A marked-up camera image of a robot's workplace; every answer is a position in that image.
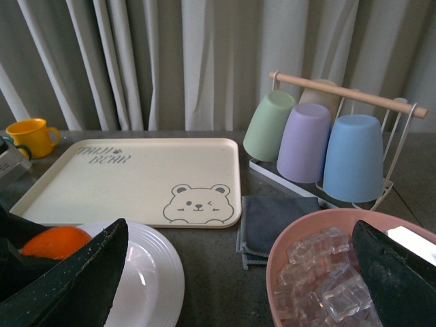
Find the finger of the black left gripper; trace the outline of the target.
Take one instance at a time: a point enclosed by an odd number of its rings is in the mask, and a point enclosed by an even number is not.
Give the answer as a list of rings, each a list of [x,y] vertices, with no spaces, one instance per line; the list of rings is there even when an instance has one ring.
[[[20,252],[29,240],[47,229],[1,209],[1,301],[58,264],[56,259],[26,256]]]

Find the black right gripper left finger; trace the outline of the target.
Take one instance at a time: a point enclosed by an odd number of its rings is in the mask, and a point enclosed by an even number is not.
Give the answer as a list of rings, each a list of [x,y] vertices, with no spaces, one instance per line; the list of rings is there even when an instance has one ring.
[[[125,265],[129,232],[117,219],[1,303],[2,326],[103,326]]]

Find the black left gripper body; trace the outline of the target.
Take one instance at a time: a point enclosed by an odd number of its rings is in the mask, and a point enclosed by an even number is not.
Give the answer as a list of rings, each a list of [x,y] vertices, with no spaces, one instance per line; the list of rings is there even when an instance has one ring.
[[[31,167],[31,161],[9,140],[1,137],[1,190]]]

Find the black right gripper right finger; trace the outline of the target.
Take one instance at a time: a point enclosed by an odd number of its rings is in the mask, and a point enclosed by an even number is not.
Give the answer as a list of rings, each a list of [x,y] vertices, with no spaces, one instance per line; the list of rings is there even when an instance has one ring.
[[[352,242],[383,326],[435,325],[435,266],[359,220]]]

